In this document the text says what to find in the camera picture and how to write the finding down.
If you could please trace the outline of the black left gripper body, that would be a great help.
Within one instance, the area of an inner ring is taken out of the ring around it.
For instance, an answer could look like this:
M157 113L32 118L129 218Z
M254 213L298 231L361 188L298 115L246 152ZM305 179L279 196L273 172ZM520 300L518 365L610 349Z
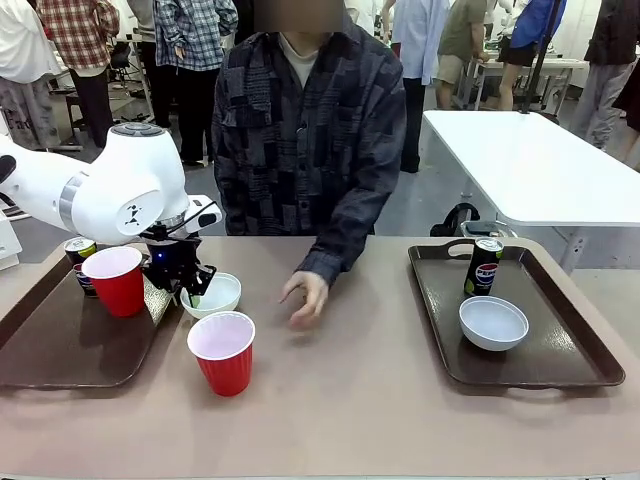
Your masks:
M176 294L182 288L189 294L205 292L205 268L197 257L202 243L198 236L186 239L146 242L149 259L143 273L155 288Z

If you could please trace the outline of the person's left hand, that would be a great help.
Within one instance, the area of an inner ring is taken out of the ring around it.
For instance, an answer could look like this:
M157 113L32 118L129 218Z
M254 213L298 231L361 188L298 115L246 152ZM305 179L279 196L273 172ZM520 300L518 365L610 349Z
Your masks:
M329 285L320 275L309 271L296 271L285 283L280 303L295 291L303 292L304 303L291 314L289 325L296 330L312 328L319 320L329 295Z

